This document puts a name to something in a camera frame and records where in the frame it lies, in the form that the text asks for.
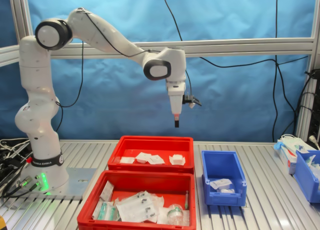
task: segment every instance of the workbench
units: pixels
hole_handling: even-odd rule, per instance
[[[77,215],[118,141],[62,140],[67,167],[96,168],[83,200],[18,198],[0,207],[8,229],[77,229]],[[236,151],[247,181],[245,207],[206,206],[201,150]],[[320,229],[320,204],[309,204],[272,143],[194,142],[196,225],[205,230]]]

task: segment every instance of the plastic packaging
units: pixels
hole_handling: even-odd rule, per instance
[[[149,161],[150,157],[151,154],[140,152],[139,155],[135,158],[139,163],[146,163],[147,161]]]
[[[170,225],[182,225],[184,222],[184,212],[180,205],[172,204],[169,207],[169,212],[167,213],[168,224]]]
[[[106,212],[107,212],[107,203],[103,202],[102,206],[100,208],[99,216],[98,216],[97,220],[104,220],[105,216],[106,216]]]
[[[158,210],[155,208],[149,193],[129,197],[119,202],[116,207],[122,221],[143,222],[158,215]]]
[[[308,165],[308,167],[311,166],[312,161],[314,160],[315,157],[316,157],[316,155],[313,155],[313,156],[309,157],[309,158],[305,161],[306,164]]]
[[[134,161],[135,161],[134,157],[123,156],[123,157],[121,157],[120,163],[132,164],[132,163],[134,163]]]
[[[106,202],[110,201],[113,190],[114,186],[109,181],[107,181],[104,186],[104,189],[102,190],[100,198],[102,198],[102,200]]]
[[[222,193],[234,193],[234,189],[217,189],[217,192],[222,192]]]
[[[232,182],[230,181],[230,179],[225,179],[225,178],[210,182],[210,186],[214,190],[217,190],[218,188],[219,189],[229,189],[231,184],[232,184]]]
[[[164,164],[165,161],[159,155],[153,155],[149,158],[148,162],[151,165]]]
[[[96,220],[98,218],[103,202],[104,201],[101,198],[99,198],[99,201],[98,201],[97,205],[95,206],[95,209],[94,209],[93,214],[92,214],[92,219],[93,220]]]
[[[113,202],[108,202],[106,204],[104,220],[115,221],[117,218],[116,211],[117,211],[117,208],[113,205]]]
[[[162,197],[158,197],[158,196],[155,195],[155,194],[150,194],[150,196],[151,196],[151,198],[152,198],[152,201],[153,201],[153,204],[154,204],[156,210],[157,210],[158,213],[159,213],[159,208],[160,208],[160,207],[163,207],[164,204],[165,204],[165,199],[164,199],[164,197],[163,197],[163,196],[162,196]],[[156,223],[157,220],[158,220],[158,215],[155,215],[155,216],[149,218],[148,220],[151,221],[151,222]]]
[[[186,163],[185,157],[179,154],[175,154],[173,156],[169,156],[169,161],[171,165],[184,165]]]

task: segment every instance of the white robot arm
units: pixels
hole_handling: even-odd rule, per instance
[[[79,38],[101,51],[117,51],[136,61],[150,80],[166,80],[175,127],[179,127],[182,104],[200,104],[193,96],[185,96],[186,56],[183,50],[165,48],[161,52],[145,51],[128,41],[118,30],[99,16],[78,8],[67,20],[49,19],[41,22],[35,36],[20,42],[20,74],[29,101],[15,117],[17,127],[25,132],[33,150],[32,162],[21,173],[21,179],[38,181],[38,192],[57,188],[68,180],[63,166],[59,137],[51,126],[59,102],[51,76],[51,51],[58,50]]]

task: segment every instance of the blue bin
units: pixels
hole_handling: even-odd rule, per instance
[[[204,201],[207,205],[245,206],[247,182],[235,151],[202,151]],[[217,192],[210,182],[230,179],[235,193]]]
[[[297,151],[296,154],[294,177],[308,202],[320,202],[319,180],[306,164],[306,160],[313,155],[315,155],[313,161],[320,163],[320,151],[309,151],[309,153],[303,154]]]

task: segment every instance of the connector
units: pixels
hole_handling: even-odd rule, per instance
[[[32,178],[30,176],[27,176],[20,184],[20,187],[25,187],[28,185],[29,182],[32,181]]]
[[[318,148],[318,150],[320,150],[319,144],[317,142],[317,139],[315,138],[315,136],[310,136],[309,137],[309,141],[312,142],[314,145],[316,145],[316,147]]]
[[[36,189],[37,186],[40,185],[40,182],[37,181],[35,184],[33,184],[33,186],[30,188],[30,191],[33,191],[34,189]]]

